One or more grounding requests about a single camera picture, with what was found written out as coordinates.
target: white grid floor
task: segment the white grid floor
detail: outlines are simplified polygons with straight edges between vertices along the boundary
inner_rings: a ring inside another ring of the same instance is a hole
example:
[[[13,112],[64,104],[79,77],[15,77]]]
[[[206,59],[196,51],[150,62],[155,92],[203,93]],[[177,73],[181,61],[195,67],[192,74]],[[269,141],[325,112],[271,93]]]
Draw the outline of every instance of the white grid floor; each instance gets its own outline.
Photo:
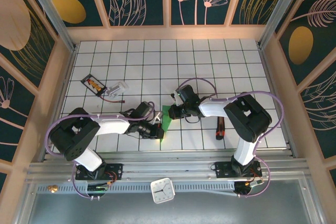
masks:
[[[107,87],[124,80],[130,87],[122,96],[125,103],[108,103],[96,97],[80,82],[89,73]],[[220,98],[243,91],[269,91],[252,39],[82,41],[61,116],[77,107],[89,113],[113,114],[136,108],[141,101],[153,101],[158,110],[162,105],[172,105],[170,94],[192,77],[206,78],[215,84]],[[212,87],[203,81],[189,84],[200,97],[213,93]],[[273,126],[278,115],[272,98],[255,97],[272,116]],[[215,138],[216,124],[217,117],[195,124],[174,120],[162,143],[139,139],[138,133],[135,137],[108,134],[95,137],[89,147],[97,152],[236,148],[239,136],[230,121],[225,119],[223,141]],[[260,148],[285,147],[281,128],[260,144]]]

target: clock face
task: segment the clock face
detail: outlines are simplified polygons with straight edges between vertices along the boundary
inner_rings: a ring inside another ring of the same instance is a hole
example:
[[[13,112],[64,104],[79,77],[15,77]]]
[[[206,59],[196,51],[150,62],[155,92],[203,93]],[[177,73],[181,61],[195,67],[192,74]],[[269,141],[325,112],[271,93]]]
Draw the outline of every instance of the clock face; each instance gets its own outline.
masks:
[[[172,200],[175,196],[173,183],[169,178],[153,181],[151,190],[154,202],[157,204]]]

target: brass knob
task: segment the brass knob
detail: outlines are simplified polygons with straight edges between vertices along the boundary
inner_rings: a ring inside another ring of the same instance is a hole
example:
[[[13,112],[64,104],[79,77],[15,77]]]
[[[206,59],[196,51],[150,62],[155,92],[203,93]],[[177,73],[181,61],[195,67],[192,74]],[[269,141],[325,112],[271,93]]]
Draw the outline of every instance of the brass knob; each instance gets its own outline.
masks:
[[[48,190],[53,194],[58,191],[58,186],[57,185],[48,186]]]

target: mounting plate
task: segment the mounting plate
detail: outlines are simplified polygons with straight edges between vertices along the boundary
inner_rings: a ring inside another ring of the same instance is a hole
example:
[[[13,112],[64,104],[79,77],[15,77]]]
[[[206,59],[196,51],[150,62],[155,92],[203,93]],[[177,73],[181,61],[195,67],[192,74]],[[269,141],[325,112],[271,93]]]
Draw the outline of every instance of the mounting plate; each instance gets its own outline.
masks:
[[[261,167],[260,163],[258,161],[254,161],[251,168],[254,170],[254,172],[262,177]],[[231,166],[231,162],[216,162],[215,163],[215,171],[217,178],[237,178],[241,177],[239,176]],[[253,178],[254,174],[252,172],[248,172],[246,175],[243,176],[244,178]]]
[[[123,164],[107,164],[104,175],[99,180],[111,180],[110,173],[114,178],[114,173],[117,175],[117,180],[121,180]],[[84,173],[76,173],[76,180],[94,180]]]

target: green cloth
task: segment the green cloth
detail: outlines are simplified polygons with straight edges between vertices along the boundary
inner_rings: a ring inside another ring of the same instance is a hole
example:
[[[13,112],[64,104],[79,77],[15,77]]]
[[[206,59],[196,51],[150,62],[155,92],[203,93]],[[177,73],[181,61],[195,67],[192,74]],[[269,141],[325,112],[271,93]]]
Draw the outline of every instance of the green cloth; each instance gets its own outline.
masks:
[[[162,106],[162,126],[161,128],[164,130],[164,132],[167,132],[170,123],[172,122],[172,119],[169,117],[168,110],[170,109],[170,106],[163,105]]]

